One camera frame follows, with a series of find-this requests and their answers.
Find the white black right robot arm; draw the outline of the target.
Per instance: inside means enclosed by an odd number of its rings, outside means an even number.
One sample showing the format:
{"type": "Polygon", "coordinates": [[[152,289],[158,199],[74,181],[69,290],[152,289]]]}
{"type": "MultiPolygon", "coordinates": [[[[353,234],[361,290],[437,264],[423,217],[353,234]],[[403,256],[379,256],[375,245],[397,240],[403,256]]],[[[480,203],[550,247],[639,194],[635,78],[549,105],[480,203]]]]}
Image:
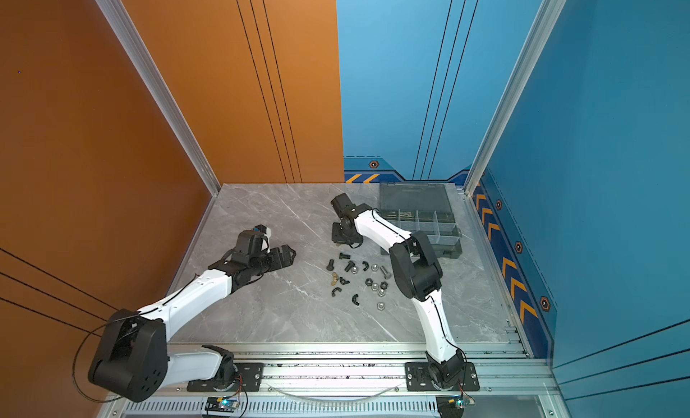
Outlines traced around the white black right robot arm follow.
{"type": "Polygon", "coordinates": [[[368,204],[353,203],[345,193],[335,196],[331,205],[339,219],[332,226],[334,243],[353,247],[368,238],[388,252],[395,284],[411,300],[422,324],[431,380],[439,389],[457,389],[468,361],[447,322],[443,270],[427,235],[395,226],[368,204]]]}

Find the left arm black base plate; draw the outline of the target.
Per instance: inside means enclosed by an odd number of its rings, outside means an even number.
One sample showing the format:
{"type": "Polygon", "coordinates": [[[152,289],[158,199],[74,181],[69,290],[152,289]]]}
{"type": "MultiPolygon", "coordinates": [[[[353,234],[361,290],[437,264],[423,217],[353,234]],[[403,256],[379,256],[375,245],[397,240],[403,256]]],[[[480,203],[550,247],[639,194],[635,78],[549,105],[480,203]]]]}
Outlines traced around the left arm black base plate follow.
{"type": "Polygon", "coordinates": [[[260,390],[264,364],[261,362],[235,363],[221,369],[210,380],[192,380],[186,389],[189,392],[235,393],[243,391],[254,393],[260,390]]]}

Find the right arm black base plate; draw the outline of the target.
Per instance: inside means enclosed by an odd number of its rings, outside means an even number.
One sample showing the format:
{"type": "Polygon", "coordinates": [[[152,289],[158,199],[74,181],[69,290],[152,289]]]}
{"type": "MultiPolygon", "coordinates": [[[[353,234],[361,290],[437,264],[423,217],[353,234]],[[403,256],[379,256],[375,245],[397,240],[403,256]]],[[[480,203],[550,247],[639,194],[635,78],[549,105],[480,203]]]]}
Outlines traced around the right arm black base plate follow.
{"type": "Polygon", "coordinates": [[[408,391],[465,391],[478,392],[479,378],[472,362],[461,364],[450,372],[429,362],[406,362],[405,383],[408,391]]]}

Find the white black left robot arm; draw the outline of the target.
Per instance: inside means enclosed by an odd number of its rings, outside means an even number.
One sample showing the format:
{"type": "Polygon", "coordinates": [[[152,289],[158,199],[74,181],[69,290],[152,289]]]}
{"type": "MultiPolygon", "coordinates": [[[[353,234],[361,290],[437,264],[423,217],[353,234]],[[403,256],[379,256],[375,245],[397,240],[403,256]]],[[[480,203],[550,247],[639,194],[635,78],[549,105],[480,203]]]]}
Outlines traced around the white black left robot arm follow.
{"type": "Polygon", "coordinates": [[[115,312],[101,339],[87,379],[93,385],[142,402],[160,389],[183,383],[223,392],[235,390],[240,375],[227,349],[205,344],[187,353],[169,353],[172,337],[213,304],[293,265],[296,250],[271,247],[263,225],[238,235],[235,246],[208,269],[171,295],[136,311],[115,312]]]}

